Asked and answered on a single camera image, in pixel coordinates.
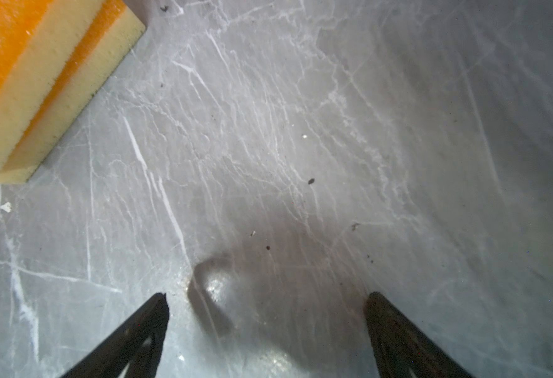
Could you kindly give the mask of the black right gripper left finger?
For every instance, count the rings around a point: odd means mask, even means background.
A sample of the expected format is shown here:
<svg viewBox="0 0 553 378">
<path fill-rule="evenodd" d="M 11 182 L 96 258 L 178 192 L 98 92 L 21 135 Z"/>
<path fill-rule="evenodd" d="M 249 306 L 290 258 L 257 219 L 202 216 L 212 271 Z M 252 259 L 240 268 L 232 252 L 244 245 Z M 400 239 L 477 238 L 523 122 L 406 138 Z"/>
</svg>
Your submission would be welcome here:
<svg viewBox="0 0 553 378">
<path fill-rule="evenodd" d="M 64 377 L 155 377 L 169 324 L 164 293 L 150 297 Z"/>
</svg>

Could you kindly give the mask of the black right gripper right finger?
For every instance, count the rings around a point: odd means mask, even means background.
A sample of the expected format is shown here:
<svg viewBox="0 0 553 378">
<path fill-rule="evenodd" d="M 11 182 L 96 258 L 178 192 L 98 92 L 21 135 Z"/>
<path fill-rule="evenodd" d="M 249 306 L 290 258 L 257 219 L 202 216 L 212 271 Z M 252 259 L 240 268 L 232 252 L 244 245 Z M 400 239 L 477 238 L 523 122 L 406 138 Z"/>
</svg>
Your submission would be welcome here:
<svg viewBox="0 0 553 378">
<path fill-rule="evenodd" d="M 381 377 L 470 377 L 384 295 L 364 305 L 369 339 Z"/>
</svg>

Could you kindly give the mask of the orange scrub sponge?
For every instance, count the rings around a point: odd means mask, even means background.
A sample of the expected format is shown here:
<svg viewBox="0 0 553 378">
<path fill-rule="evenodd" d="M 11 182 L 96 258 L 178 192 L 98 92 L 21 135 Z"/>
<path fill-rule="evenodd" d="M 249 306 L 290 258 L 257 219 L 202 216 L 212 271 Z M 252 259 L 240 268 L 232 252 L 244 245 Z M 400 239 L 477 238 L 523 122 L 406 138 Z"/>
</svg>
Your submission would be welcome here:
<svg viewBox="0 0 553 378">
<path fill-rule="evenodd" d="M 30 179 L 145 30 L 124 2 L 103 3 L 2 168 L 0 184 Z"/>
<path fill-rule="evenodd" d="M 0 171 L 102 4 L 0 1 Z"/>
</svg>

